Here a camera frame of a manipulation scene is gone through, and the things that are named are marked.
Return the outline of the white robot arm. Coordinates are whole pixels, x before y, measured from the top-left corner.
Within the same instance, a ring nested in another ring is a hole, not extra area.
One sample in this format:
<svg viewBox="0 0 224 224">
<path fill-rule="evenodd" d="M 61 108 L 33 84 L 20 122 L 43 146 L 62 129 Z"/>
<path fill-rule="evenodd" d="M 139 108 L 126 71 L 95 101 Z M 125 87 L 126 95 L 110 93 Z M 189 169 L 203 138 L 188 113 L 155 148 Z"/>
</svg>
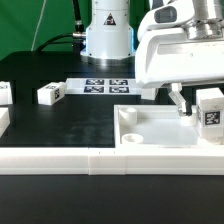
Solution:
<svg viewBox="0 0 224 224">
<path fill-rule="evenodd" d="M 191 106 L 184 85 L 224 81 L 224 17 L 220 0 L 149 0 L 137 32 L 129 25 L 129 0 L 92 0 L 81 57 L 100 65 L 135 61 L 141 97 L 166 87 L 183 116 Z"/>
</svg>

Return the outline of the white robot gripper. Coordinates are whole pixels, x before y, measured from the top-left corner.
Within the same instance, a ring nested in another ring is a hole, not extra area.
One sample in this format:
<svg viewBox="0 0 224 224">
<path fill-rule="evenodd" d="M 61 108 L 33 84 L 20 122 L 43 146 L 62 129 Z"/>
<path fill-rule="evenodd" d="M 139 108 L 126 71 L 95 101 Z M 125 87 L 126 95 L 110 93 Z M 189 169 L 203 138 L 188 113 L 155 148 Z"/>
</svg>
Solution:
<svg viewBox="0 0 224 224">
<path fill-rule="evenodd" d="M 167 0 L 147 12 L 137 38 L 137 84 L 143 88 L 170 84 L 168 95 L 180 116 L 192 115 L 191 104 L 181 95 L 180 83 L 224 79 L 220 0 Z"/>
</svg>

